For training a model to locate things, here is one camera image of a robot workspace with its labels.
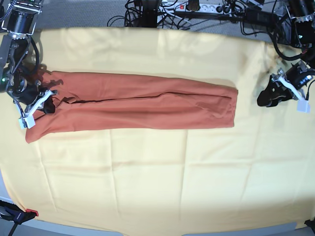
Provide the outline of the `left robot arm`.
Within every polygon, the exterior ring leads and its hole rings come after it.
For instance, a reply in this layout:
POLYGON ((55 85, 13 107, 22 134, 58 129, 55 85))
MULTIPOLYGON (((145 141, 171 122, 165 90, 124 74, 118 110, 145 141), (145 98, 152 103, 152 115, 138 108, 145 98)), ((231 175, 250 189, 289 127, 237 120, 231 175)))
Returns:
POLYGON ((286 0, 282 16, 259 12, 255 20, 266 28, 278 56, 292 63, 289 70, 279 69, 270 75, 267 87, 257 98, 258 106, 276 107, 296 100, 298 110, 307 112, 315 83, 315 2, 286 0))

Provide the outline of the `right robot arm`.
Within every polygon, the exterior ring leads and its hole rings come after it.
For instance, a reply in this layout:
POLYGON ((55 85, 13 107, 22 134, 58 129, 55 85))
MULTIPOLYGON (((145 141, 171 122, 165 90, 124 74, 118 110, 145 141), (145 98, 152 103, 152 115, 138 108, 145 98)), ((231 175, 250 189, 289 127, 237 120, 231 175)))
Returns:
POLYGON ((0 30, 5 32, 0 44, 0 91, 7 93, 18 110, 31 109, 53 114, 52 96, 57 92, 32 80, 39 69, 39 50, 32 38, 42 12, 41 0, 12 0, 0 7, 0 30))

